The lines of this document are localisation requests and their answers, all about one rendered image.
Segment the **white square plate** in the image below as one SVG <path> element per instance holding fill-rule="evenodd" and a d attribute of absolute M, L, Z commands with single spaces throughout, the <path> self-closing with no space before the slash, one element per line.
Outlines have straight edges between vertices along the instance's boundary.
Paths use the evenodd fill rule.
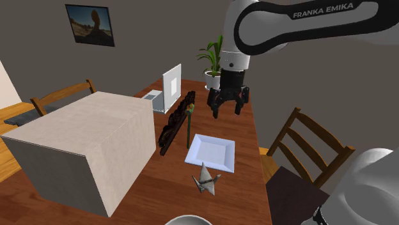
<path fill-rule="evenodd" d="M 195 134 L 185 163 L 234 173 L 235 141 Z"/>

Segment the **green plant in white pot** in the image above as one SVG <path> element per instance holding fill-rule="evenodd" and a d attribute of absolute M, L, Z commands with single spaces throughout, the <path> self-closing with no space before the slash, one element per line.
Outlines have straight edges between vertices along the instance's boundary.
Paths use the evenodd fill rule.
<path fill-rule="evenodd" d="M 216 42 L 209 42 L 206 48 L 200 49 L 203 53 L 196 55 L 198 60 L 208 59 L 210 66 L 203 71 L 207 89 L 219 89 L 221 78 L 221 47 L 223 44 L 223 35 L 219 35 Z"/>

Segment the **wooden dining table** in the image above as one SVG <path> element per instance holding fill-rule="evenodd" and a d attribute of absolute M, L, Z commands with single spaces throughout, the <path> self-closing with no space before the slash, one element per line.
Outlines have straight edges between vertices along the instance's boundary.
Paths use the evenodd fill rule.
<path fill-rule="evenodd" d="M 197 215 L 212 225 L 272 225 L 251 104 L 239 115 L 226 102 L 215 119 L 203 82 L 182 81 L 195 91 L 191 119 L 195 134 L 235 141 L 235 172 L 221 174 L 215 195 L 200 192 L 192 178 L 199 166 L 185 163 L 187 122 L 164 156 L 155 152 L 112 216 L 103 217 L 43 199 L 23 170 L 0 182 L 0 225 L 165 225 L 180 215 Z"/>

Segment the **dark brown carved rack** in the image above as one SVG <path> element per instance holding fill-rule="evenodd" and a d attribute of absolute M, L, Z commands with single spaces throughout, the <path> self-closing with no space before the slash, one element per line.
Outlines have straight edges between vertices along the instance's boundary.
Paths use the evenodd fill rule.
<path fill-rule="evenodd" d="M 168 124 L 162 129 L 157 144 L 160 147 L 160 155 L 164 156 L 177 135 L 180 127 L 186 119 L 185 110 L 189 104 L 195 103 L 195 91 L 189 91 L 185 98 L 180 102 L 178 108 L 169 115 Z"/>

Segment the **large beige box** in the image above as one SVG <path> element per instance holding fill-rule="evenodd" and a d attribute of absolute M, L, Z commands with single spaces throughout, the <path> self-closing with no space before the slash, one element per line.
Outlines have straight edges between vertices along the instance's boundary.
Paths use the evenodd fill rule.
<path fill-rule="evenodd" d="M 110 217 L 155 152 L 153 105 L 98 91 L 2 140 L 41 197 Z"/>

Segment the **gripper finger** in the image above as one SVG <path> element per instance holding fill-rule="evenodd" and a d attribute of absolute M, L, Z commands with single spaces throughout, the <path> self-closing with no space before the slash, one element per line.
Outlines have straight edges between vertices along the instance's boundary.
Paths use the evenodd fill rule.
<path fill-rule="evenodd" d="M 207 98 L 207 105 L 211 108 L 213 117 L 215 119 L 218 118 L 219 107 L 225 102 L 221 94 L 222 94 L 221 90 L 210 88 Z"/>
<path fill-rule="evenodd" d="M 236 101 L 235 114 L 239 115 L 244 104 L 249 102 L 249 87 L 242 86 L 237 88 L 234 92 L 234 98 Z"/>

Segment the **grey paper crane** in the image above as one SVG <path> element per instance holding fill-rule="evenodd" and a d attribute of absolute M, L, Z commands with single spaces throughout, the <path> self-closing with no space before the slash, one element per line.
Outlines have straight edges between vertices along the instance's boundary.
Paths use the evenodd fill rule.
<path fill-rule="evenodd" d="M 214 178 L 211 177 L 210 173 L 208 172 L 207 167 L 205 166 L 204 162 L 201 165 L 201 171 L 199 175 L 199 180 L 197 180 L 194 176 L 192 176 L 194 182 L 198 190 L 202 193 L 204 190 L 209 191 L 213 196 L 215 195 L 215 183 L 220 178 L 221 174 L 216 175 Z"/>

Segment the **wooden slat-back chair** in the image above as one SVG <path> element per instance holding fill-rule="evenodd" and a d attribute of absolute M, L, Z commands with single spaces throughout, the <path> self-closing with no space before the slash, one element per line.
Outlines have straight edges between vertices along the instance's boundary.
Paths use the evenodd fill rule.
<path fill-rule="evenodd" d="M 260 149 L 267 182 L 280 166 L 321 188 L 355 152 L 296 107 L 271 146 Z"/>

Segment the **framed landscape wall picture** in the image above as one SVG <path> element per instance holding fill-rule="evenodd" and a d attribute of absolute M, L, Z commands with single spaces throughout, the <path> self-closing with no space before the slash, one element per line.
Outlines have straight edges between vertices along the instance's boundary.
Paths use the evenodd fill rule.
<path fill-rule="evenodd" d="M 115 46 L 108 7 L 66 4 L 65 8 L 76 43 Z"/>

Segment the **green stick with flower top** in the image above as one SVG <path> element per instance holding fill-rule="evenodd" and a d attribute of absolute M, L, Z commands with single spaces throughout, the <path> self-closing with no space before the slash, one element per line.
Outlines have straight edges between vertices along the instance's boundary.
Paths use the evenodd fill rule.
<path fill-rule="evenodd" d="M 187 116 L 187 149 L 190 148 L 190 135 L 191 135 L 191 114 L 194 112 L 194 104 L 189 104 L 186 107 L 185 114 Z"/>

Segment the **wooden chair with grey seat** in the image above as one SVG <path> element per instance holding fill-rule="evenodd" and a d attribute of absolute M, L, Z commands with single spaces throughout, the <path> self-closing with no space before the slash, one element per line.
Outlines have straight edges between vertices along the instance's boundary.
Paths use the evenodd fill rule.
<path fill-rule="evenodd" d="M 86 79 L 86 82 L 74 84 L 72 86 L 54 91 L 41 99 L 38 99 L 36 97 L 32 98 L 31 103 L 34 106 L 34 109 L 8 118 L 4 120 L 4 123 L 8 125 L 16 125 L 18 127 L 23 126 L 30 121 L 36 120 L 37 118 L 45 116 L 46 114 L 49 114 L 58 109 L 58 107 L 49 106 L 49 104 L 61 100 L 62 98 L 69 97 L 70 95 L 73 95 L 84 89 L 90 89 L 91 93 L 96 92 L 92 80 Z"/>

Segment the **white round bowl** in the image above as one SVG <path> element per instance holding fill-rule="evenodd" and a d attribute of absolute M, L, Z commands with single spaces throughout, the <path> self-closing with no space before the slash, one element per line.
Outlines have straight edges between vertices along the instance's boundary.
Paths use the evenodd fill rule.
<path fill-rule="evenodd" d="M 171 219 L 165 225 L 212 225 L 212 223 L 197 215 L 181 215 Z"/>

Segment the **dark robot stand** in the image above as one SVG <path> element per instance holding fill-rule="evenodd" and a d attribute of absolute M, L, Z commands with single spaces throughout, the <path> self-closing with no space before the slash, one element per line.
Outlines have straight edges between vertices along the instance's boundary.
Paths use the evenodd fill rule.
<path fill-rule="evenodd" d="M 301 225 L 329 195 L 281 166 L 265 184 L 272 225 Z"/>

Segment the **white open laptop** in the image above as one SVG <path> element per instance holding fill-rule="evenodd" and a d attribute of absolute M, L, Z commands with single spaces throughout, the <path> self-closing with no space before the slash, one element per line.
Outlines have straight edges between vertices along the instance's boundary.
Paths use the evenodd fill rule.
<path fill-rule="evenodd" d="M 162 75 L 162 90 L 153 89 L 143 99 L 151 100 L 153 112 L 166 114 L 181 97 L 182 65 L 178 64 Z"/>

